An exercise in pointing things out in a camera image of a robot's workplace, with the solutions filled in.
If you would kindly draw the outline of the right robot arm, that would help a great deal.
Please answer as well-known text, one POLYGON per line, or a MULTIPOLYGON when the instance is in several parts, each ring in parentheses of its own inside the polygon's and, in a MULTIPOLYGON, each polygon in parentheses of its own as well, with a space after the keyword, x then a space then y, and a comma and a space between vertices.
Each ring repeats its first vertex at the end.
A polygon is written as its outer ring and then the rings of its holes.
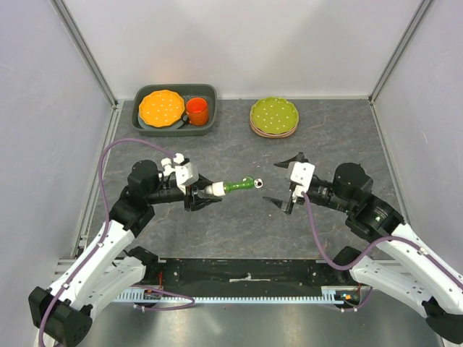
POLYGON ((423 317, 436 334, 462 344, 462 274, 439 257, 390 204, 372 193, 373 180, 357 163, 337 166, 332 181, 319 179, 303 153, 277 165, 290 183, 288 201, 268 201, 286 214, 294 205, 307 208, 314 240, 319 240, 312 206, 346 214, 349 230, 369 243, 359 252, 345 247, 336 262, 321 250, 332 278, 352 280, 406 304, 423 317))

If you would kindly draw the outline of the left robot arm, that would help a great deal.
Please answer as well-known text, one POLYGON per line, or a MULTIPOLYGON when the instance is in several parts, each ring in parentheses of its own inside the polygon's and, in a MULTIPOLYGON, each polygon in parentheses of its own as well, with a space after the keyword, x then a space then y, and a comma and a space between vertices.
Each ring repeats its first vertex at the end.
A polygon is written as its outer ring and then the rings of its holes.
POLYGON ((163 159, 159 166, 151 160, 136 162, 90 245, 48 288, 37 286, 29 294, 39 345, 47 335, 58 346, 78 346, 96 316, 121 292, 139 282, 156 281, 157 257, 142 248, 109 269, 153 219, 154 205, 183 202, 186 210, 195 211, 221 201, 226 193, 224 182, 206 179, 180 154, 163 159))

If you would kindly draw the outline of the green plastic water faucet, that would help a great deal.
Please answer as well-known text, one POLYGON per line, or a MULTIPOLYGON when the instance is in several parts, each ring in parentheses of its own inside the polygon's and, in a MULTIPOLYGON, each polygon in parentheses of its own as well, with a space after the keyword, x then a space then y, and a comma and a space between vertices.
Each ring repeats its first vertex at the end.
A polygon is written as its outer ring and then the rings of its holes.
POLYGON ((262 179, 254 179, 251 176, 244 177, 241 181, 224 183, 224 191, 226 194, 246 189, 260 189, 263 186, 262 179))

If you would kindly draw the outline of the white pvc elbow fitting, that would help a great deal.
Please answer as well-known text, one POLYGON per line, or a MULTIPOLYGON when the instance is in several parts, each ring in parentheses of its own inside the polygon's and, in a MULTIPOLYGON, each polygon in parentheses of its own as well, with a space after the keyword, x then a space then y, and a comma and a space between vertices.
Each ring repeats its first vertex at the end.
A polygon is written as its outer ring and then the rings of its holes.
POLYGON ((223 181, 214 182, 211 185, 208 185, 204 189, 204 192, 215 197, 223 197, 226 195, 225 183, 223 181))

